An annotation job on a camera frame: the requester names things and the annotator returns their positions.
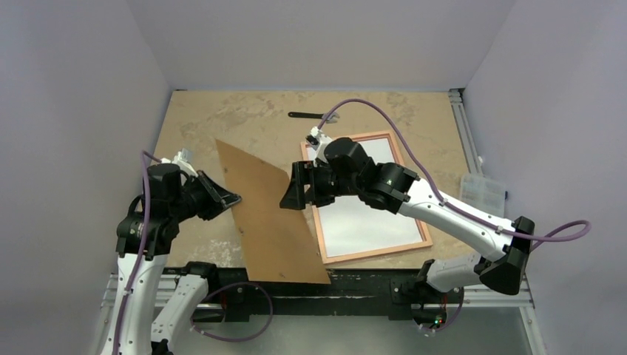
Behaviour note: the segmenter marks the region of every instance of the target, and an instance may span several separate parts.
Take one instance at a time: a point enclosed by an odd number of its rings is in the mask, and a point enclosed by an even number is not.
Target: white board
[[[375,163],[394,162],[394,154],[388,138],[359,140],[366,153]],[[314,150],[307,146],[309,160],[315,158]],[[366,206],[357,196],[337,197],[336,202],[317,209],[319,226],[316,225],[319,241],[323,241],[325,253],[323,260],[332,263],[334,258],[343,260],[365,257],[386,252],[398,251],[398,248],[418,248],[428,245],[416,243],[426,242],[421,235],[416,220],[380,211]]]

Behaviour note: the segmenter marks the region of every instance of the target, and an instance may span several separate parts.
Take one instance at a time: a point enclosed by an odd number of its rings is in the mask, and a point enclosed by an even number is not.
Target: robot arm
[[[175,296],[168,301],[153,321],[155,297],[159,279],[166,265],[173,239],[179,232],[179,223],[192,217],[212,220],[242,198],[211,180],[202,170],[195,171],[185,149],[174,159],[162,159],[148,168],[150,202],[149,223],[143,224],[144,194],[137,196],[129,206],[127,216],[118,225],[118,290],[113,314],[122,314],[120,324],[113,317],[103,355],[113,352],[129,355],[171,354],[177,335],[189,324],[196,305],[208,293],[208,280],[215,275],[215,266],[189,263],[185,275],[179,279]],[[147,240],[140,250],[143,229]],[[135,261],[141,257],[134,275]],[[132,283],[127,293],[123,285]],[[212,285],[219,284],[212,280]]]
[[[492,216],[442,193],[449,203],[497,226],[488,229],[440,203],[429,183],[415,172],[396,163],[375,163],[350,138],[331,140],[314,128],[307,140],[316,150],[316,160],[292,164],[291,182],[281,208],[322,207],[333,203],[335,197],[357,196],[371,208],[423,220],[477,251],[451,260],[428,260],[421,278],[437,291],[483,283],[503,294],[519,292],[531,243],[502,231],[531,234],[532,221],[521,217],[512,222]]]

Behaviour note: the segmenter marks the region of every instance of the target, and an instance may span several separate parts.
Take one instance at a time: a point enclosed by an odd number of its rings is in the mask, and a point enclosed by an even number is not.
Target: clear plastic box
[[[459,199],[483,212],[504,217],[505,184],[476,174],[461,178]]]

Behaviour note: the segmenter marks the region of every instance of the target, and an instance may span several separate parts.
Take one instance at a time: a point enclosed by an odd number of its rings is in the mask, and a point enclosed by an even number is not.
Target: tabletop
[[[155,155],[172,158],[182,148],[193,152],[192,165],[225,186],[215,139],[237,146],[291,172],[302,160],[300,143],[318,120],[289,118],[288,112],[326,112],[346,98],[362,98],[381,107],[399,127],[414,155],[438,188],[459,196],[461,176],[468,172],[448,94],[445,92],[297,92],[297,91],[175,91],[161,127]],[[337,111],[337,123],[325,125],[330,137],[388,130],[385,119],[368,106],[351,103]],[[405,165],[418,172],[402,148]],[[311,208],[305,211],[312,238]],[[470,253],[459,240],[428,226],[433,245],[327,265],[328,268],[420,268],[425,260]],[[168,266],[188,261],[219,267],[244,267],[240,236],[230,211],[206,222],[192,218],[180,225]]]

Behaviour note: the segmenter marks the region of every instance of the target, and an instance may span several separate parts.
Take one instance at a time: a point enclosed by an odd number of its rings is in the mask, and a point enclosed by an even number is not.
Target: white wall
[[[464,93],[509,216],[593,222],[529,260],[550,354],[627,354],[626,33],[625,1],[518,0]]]
[[[169,87],[123,0],[0,9],[1,352],[86,354]]]
[[[168,82],[465,87],[515,0],[128,0]]]

